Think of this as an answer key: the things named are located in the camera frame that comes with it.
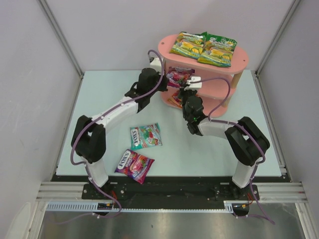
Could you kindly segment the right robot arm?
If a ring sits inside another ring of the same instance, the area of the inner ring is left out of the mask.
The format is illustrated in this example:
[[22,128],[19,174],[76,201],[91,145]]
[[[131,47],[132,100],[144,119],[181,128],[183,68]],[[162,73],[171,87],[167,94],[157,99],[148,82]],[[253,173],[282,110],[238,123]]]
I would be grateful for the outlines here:
[[252,183],[257,167],[265,161],[270,142],[249,117],[237,122],[210,119],[203,112],[203,100],[195,90],[180,89],[183,118],[191,134],[227,140],[238,160],[232,183],[244,189]]

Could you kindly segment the green Fox's candy bag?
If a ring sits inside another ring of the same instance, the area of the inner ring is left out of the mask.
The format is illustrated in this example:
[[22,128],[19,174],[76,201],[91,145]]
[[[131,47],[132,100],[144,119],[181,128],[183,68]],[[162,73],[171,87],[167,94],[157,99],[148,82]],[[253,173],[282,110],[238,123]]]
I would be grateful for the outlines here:
[[202,35],[205,37],[205,44],[197,61],[216,67],[231,67],[231,61],[237,46],[237,41],[208,32],[204,32]]

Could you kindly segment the green spring tea candy bag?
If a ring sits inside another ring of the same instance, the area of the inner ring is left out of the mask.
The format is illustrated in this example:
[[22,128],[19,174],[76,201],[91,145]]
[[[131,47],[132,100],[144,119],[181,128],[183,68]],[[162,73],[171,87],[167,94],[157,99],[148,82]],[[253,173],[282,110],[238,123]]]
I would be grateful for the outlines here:
[[187,58],[198,59],[202,54],[205,42],[206,36],[204,34],[180,32],[169,52]]

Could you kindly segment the purple Fox's berries candy bag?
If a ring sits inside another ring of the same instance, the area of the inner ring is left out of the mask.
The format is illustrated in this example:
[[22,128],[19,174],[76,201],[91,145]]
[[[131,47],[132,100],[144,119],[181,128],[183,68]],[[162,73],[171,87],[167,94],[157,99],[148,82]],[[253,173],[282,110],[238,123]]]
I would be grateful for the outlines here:
[[154,159],[127,149],[121,157],[115,172],[125,174],[136,182],[143,184]]

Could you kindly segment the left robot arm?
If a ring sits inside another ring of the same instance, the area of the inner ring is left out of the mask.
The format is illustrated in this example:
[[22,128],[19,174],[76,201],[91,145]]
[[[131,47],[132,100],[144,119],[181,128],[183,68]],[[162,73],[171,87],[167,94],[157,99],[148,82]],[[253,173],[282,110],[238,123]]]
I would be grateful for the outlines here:
[[85,166],[89,181],[99,188],[109,177],[102,157],[107,148],[106,134],[126,118],[139,113],[156,92],[167,91],[168,79],[164,71],[144,68],[123,98],[108,110],[94,116],[81,116],[76,123],[71,140],[72,165]]

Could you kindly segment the orange Fox's fruits candy bag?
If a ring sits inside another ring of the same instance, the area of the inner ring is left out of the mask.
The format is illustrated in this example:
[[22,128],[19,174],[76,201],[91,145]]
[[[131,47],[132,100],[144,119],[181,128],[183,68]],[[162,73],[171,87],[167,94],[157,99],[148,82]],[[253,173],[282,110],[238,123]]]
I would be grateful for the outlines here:
[[179,90],[174,92],[166,101],[167,103],[173,105],[174,107],[177,107],[179,109],[182,109],[182,99],[179,98]]

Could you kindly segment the teal Fox's candy bag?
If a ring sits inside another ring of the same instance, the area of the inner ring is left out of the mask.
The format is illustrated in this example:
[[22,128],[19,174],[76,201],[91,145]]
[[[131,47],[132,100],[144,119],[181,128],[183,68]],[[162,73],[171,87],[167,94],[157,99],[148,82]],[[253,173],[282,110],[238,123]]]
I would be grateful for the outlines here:
[[139,150],[162,145],[160,126],[158,123],[131,127],[130,136],[131,150]]

